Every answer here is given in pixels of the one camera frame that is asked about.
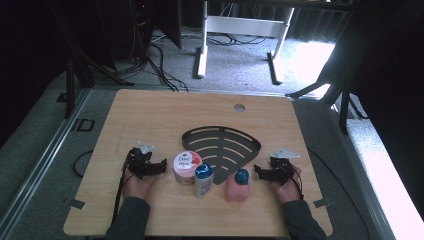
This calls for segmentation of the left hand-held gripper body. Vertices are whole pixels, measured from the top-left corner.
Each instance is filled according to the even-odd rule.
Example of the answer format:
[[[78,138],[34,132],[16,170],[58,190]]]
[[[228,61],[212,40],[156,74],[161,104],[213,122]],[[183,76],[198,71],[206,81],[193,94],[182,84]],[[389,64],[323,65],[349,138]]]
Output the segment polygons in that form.
[[[150,162],[153,150],[154,146],[139,140],[137,147],[132,148],[127,154],[127,168],[140,180],[146,180],[148,177],[155,175],[154,166]]]

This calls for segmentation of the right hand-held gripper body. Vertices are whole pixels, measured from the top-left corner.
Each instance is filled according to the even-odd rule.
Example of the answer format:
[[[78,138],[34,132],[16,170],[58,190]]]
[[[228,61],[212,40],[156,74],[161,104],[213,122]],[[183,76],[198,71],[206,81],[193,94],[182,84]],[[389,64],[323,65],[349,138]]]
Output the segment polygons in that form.
[[[290,162],[290,158],[298,158],[299,154],[290,150],[281,148],[278,151],[269,154],[271,166],[270,182],[287,183],[291,180],[298,171],[294,169]]]

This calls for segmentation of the pink-lidded round jar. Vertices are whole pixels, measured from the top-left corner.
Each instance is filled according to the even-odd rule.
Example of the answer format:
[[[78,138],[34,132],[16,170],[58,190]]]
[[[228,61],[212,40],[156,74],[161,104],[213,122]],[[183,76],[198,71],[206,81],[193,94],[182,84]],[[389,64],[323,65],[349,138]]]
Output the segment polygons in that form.
[[[201,156],[194,151],[179,153],[173,161],[175,179],[182,185],[191,185],[195,181],[195,170],[203,163]]]

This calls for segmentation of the pink bottle with blue cap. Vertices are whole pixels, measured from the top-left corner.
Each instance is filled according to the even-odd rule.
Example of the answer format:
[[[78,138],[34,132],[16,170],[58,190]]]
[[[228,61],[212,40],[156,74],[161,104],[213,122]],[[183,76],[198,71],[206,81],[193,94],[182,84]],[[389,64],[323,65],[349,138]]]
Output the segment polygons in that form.
[[[250,195],[249,172],[239,169],[226,180],[225,200],[227,202],[245,202]]]

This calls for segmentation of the black fan-shaped slotted rack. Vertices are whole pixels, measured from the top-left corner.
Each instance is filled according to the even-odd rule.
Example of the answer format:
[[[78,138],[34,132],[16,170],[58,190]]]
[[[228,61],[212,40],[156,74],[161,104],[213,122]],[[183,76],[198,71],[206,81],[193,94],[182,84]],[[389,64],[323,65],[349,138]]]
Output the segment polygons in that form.
[[[220,185],[227,177],[243,168],[258,156],[261,143],[240,130],[225,126],[204,126],[182,135],[185,150],[200,155],[212,167],[214,184]]]

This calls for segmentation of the white bottle with blue cap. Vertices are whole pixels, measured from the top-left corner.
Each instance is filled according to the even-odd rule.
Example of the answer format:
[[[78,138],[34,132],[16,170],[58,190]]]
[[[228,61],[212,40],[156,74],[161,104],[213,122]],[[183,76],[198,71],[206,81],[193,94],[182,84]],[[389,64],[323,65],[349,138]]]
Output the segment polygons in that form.
[[[212,189],[214,172],[210,165],[203,163],[195,170],[195,196],[204,198]]]

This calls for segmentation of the person's right hand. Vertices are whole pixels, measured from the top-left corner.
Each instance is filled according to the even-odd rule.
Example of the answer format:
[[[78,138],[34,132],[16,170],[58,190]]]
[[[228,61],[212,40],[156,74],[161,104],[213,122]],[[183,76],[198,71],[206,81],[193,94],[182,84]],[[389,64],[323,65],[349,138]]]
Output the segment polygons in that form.
[[[270,186],[276,193],[277,199],[281,204],[285,204],[292,201],[301,199],[301,184],[300,174],[301,169],[296,166],[293,167],[294,175],[293,178],[288,180],[284,185],[278,182],[271,182]]]

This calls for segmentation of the person's left hand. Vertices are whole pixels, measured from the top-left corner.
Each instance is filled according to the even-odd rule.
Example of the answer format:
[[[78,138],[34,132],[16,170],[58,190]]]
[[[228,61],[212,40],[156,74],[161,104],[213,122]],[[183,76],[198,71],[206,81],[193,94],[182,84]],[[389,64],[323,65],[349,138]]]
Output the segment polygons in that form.
[[[122,187],[123,198],[136,197],[146,200],[149,196],[151,187],[156,182],[158,176],[154,175],[145,180],[140,180],[133,175],[128,169],[124,174],[124,185]]]

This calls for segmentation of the grey tape strip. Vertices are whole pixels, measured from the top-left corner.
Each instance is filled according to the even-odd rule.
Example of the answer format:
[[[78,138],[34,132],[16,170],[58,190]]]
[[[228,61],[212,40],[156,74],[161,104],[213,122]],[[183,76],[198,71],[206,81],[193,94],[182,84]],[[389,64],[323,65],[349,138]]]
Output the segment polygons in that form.
[[[321,208],[321,207],[329,207],[333,205],[334,202],[329,198],[323,198],[323,199],[314,201],[313,204],[316,208]]]
[[[85,206],[86,206],[86,203],[85,202],[82,202],[82,201],[77,200],[77,199],[71,199],[71,198],[66,198],[63,201],[63,204],[64,205],[67,205],[69,207],[73,207],[73,208],[79,209],[79,210],[83,210],[85,208]]]

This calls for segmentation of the black metal stand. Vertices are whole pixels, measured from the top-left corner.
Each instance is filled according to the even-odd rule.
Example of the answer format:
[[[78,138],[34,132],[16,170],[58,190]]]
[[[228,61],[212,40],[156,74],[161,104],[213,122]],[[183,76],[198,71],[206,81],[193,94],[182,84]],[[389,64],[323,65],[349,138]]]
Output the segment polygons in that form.
[[[315,83],[287,97],[299,98],[325,84],[330,87],[322,101],[326,105],[334,104],[341,97],[338,125],[343,134],[347,135],[347,117],[350,102],[350,83],[352,75],[357,70],[363,54],[364,41],[353,32],[345,31],[337,41],[328,61],[322,68]]]
[[[89,70],[90,67],[98,70],[102,75],[110,78],[118,85],[133,86],[133,83],[117,77],[111,71],[91,59],[80,49],[75,37],[73,36],[71,27],[67,24],[65,14],[60,9],[59,0],[45,0],[45,2],[56,20],[59,30],[63,36],[65,54],[67,55],[65,119],[69,119],[76,109],[75,78],[78,78],[83,88],[92,89],[95,85],[95,80]]]

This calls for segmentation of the dark cabinet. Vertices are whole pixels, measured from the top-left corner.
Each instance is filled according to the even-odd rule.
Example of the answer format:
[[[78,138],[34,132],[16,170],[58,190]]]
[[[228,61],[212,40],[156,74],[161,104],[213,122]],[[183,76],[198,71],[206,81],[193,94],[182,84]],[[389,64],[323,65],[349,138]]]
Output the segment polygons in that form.
[[[99,0],[98,6],[115,59],[145,59],[155,30],[181,47],[181,0]]]

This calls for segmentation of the black rectangular floor bracket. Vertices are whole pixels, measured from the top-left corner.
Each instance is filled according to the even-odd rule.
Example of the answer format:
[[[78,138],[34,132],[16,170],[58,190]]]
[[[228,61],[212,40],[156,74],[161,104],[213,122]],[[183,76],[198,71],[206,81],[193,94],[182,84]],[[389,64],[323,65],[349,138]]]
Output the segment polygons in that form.
[[[95,121],[92,119],[80,119],[78,121],[76,130],[78,132],[90,132],[95,126]]]

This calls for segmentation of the metal floor rail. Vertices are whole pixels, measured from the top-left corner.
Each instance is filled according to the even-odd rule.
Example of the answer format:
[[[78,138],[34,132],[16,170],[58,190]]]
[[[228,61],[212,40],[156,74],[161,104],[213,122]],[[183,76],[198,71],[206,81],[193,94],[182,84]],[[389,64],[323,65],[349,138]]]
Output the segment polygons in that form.
[[[13,199],[12,204],[3,217],[0,218],[0,239],[6,239],[20,220],[20,217],[37,191],[37,188],[45,174],[49,170],[57,152],[60,150],[68,133],[76,122],[76,119],[78,118],[81,109],[84,107],[90,92],[90,89],[83,89],[80,92],[80,95],[76,99],[75,107],[69,114],[69,117],[61,122],[53,138],[38,158],[33,170],[30,172],[29,176],[24,181],[17,195]]]
[[[341,146],[347,154],[347,162],[359,188],[362,202],[365,204],[366,216],[371,219],[372,226],[378,235],[378,240],[395,240],[395,235],[380,204],[378,194],[375,192],[374,185],[369,178],[369,170],[363,163],[362,155],[358,153],[349,132],[344,130],[339,124],[343,109],[337,103],[330,104],[329,108],[332,112],[332,120],[336,126],[336,131],[341,139]]]

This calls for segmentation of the white desk frame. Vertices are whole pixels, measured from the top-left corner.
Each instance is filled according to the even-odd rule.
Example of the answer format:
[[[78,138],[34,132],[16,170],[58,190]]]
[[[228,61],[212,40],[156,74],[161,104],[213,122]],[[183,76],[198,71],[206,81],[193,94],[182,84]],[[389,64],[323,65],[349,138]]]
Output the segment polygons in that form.
[[[275,38],[278,40],[275,50],[267,53],[271,79],[274,85],[283,83],[283,71],[278,68],[281,63],[280,53],[285,42],[294,7],[288,7],[282,20],[263,20],[238,17],[213,16],[208,14],[208,1],[203,2],[202,13],[202,45],[199,49],[199,60],[196,76],[203,78],[206,75],[208,57],[207,37],[209,33],[224,33],[255,37]]]

